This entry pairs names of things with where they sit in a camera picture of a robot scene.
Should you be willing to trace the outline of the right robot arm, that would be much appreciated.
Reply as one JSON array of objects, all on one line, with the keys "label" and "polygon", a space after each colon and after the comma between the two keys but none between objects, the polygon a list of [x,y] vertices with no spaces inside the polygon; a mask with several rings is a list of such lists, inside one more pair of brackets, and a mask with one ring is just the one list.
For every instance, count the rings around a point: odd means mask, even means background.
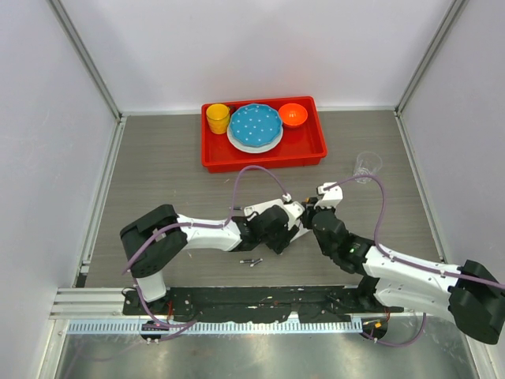
[{"label": "right robot arm", "polygon": [[302,224],[324,256],[343,271],[363,277],[357,304],[367,312],[403,308],[453,323],[482,343],[495,345],[504,326],[504,286],[482,264],[436,263],[390,250],[346,229],[335,208],[315,197],[303,202]]}]

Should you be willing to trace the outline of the white remote orange battery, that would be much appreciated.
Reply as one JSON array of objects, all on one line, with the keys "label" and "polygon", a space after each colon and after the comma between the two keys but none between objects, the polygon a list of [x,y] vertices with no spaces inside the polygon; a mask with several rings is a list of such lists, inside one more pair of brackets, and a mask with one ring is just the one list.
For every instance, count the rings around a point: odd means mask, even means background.
[{"label": "white remote orange battery", "polygon": [[300,237],[306,235],[309,232],[310,232],[309,229],[306,229],[305,227],[300,226],[298,232],[296,233],[296,235],[294,237],[292,237],[292,239],[290,241],[294,242],[295,240],[299,239]]}]

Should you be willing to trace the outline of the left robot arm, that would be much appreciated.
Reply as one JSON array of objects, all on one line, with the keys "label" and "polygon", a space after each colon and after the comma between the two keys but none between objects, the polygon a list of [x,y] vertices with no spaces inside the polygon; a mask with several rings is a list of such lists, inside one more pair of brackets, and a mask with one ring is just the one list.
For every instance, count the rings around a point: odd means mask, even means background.
[{"label": "left robot arm", "polygon": [[172,205],[155,208],[120,231],[127,269],[142,294],[141,306],[152,315],[167,308],[163,268],[181,251],[249,252],[263,244],[281,254],[307,232],[301,222],[303,211],[300,203],[280,199],[250,205],[230,220],[183,216]]}]

